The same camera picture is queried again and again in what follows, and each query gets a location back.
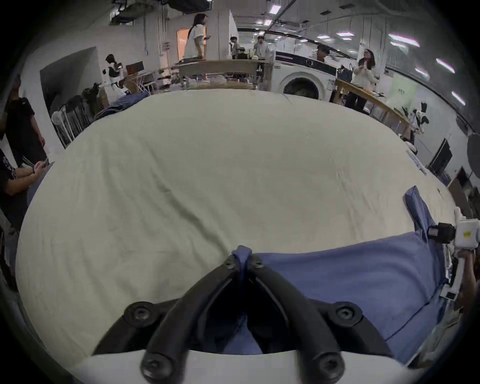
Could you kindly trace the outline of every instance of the cream bed sheet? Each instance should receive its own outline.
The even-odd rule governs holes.
[[[239,244],[309,252],[413,231],[413,185],[434,220],[453,223],[448,190],[353,110],[259,91],[151,96],[94,122],[46,175],[20,235],[18,287],[69,368],[127,305],[181,296]]]

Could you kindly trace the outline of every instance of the white shirt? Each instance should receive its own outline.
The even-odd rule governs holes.
[[[188,37],[188,40],[187,40],[187,44],[185,45],[185,52],[183,53],[184,59],[198,57],[198,49],[195,45],[195,39],[198,36],[203,36],[203,35],[204,35],[204,26],[202,24],[197,24],[195,27],[192,28],[192,30],[190,31],[190,36]]]
[[[266,59],[268,56],[268,47],[265,42],[262,44],[256,43],[253,47],[255,49],[255,55],[258,56],[259,59]]]
[[[362,87],[365,90],[373,90],[373,85],[377,80],[373,76],[371,70],[366,68],[361,69],[357,74],[353,74],[352,84],[358,87]]]

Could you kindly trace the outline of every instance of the table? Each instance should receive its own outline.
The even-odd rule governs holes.
[[[188,63],[175,64],[163,68],[178,70],[179,77],[192,77],[214,73],[249,73],[253,84],[257,84],[257,68],[263,67],[263,78],[260,81],[260,90],[269,91],[272,78],[273,63],[264,60],[199,60]]]
[[[349,82],[346,82],[346,81],[343,81],[343,80],[340,80],[340,79],[336,79],[335,84],[338,87],[337,92],[335,94],[335,97],[333,99],[333,102],[335,104],[338,104],[338,100],[340,99],[340,93],[341,93],[342,89],[345,89],[349,92],[353,92],[353,93],[357,94],[360,97],[363,97],[364,99],[367,99],[368,101],[372,102],[375,106],[383,109],[385,111],[385,114],[383,115],[382,119],[380,120],[380,123],[385,124],[386,120],[390,116],[392,116],[400,122],[400,125],[403,127],[402,134],[405,137],[410,137],[409,131],[410,130],[415,130],[415,128],[412,126],[410,121],[408,121],[405,116],[398,113],[393,108],[390,108],[387,104],[385,104],[379,98],[377,98],[374,95],[366,92],[364,89],[358,88],[357,86],[353,85],[352,83],[349,83]]]

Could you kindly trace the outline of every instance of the front-load washer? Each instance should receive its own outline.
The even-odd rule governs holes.
[[[329,101],[335,86],[336,68],[321,61],[277,52],[271,91]]]

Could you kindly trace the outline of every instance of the screw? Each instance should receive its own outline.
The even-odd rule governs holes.
[[[172,372],[170,360],[159,353],[152,353],[142,363],[142,374],[154,380],[166,379]]]
[[[353,317],[353,310],[350,307],[341,307],[337,309],[336,314],[342,320],[350,320]]]
[[[140,307],[133,312],[133,317],[135,320],[145,321],[150,318],[150,311],[147,308]]]
[[[327,381],[335,382],[342,377],[345,365],[337,353],[327,353],[317,361],[320,374]]]

